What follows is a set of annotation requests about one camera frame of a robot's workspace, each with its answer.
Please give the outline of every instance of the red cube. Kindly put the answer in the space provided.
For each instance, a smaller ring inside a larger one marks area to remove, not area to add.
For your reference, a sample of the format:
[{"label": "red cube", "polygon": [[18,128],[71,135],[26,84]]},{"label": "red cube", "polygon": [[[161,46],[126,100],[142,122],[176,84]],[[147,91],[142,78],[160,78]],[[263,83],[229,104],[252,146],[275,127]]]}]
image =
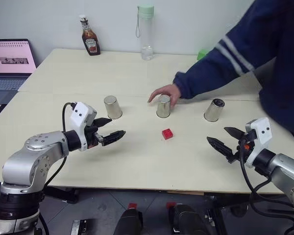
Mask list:
[{"label": "red cube", "polygon": [[163,135],[163,138],[165,138],[165,140],[173,137],[173,133],[170,129],[162,131],[162,135]]}]

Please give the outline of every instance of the laptop keyboard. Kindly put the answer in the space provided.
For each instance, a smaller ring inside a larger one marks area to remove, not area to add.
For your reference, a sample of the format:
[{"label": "laptop keyboard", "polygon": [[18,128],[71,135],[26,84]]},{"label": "laptop keyboard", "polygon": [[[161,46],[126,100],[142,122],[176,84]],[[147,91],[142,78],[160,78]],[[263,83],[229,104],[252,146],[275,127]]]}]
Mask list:
[{"label": "laptop keyboard", "polygon": [[0,90],[17,91],[26,79],[3,79],[0,80]]}]

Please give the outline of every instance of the human hand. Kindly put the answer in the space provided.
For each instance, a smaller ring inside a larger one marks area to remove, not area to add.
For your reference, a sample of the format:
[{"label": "human hand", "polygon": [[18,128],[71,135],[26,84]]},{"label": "human hand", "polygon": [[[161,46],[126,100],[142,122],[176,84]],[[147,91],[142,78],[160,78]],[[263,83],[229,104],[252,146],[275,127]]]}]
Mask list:
[{"label": "human hand", "polygon": [[177,100],[181,97],[180,89],[175,84],[166,85],[162,88],[156,89],[153,93],[151,93],[148,103],[150,103],[156,95],[158,94],[166,94],[170,96],[170,104],[171,108],[175,106]]}]

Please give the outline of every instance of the green object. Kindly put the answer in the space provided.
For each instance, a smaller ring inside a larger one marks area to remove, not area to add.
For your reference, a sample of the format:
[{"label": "green object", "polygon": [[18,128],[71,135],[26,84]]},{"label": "green object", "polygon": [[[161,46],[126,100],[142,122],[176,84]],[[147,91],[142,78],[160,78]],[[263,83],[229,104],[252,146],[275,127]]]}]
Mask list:
[{"label": "green object", "polygon": [[197,56],[197,60],[201,60],[202,58],[204,58],[206,54],[208,54],[208,52],[209,51],[205,49],[200,50]]},{"label": "green object", "polygon": [[137,6],[139,17],[150,19],[153,17],[154,6],[149,4],[141,4]]}]

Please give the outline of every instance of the white backdrop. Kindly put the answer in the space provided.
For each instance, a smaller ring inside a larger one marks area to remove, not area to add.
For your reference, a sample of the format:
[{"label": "white backdrop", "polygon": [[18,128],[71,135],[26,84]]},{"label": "white backdrop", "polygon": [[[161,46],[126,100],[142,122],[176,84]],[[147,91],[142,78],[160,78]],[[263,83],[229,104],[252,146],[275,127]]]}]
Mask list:
[{"label": "white backdrop", "polygon": [[86,14],[102,50],[139,51],[137,5],[155,5],[154,50],[197,54],[212,49],[253,0],[0,0],[0,38],[28,38],[38,63],[52,49],[84,48]]}]

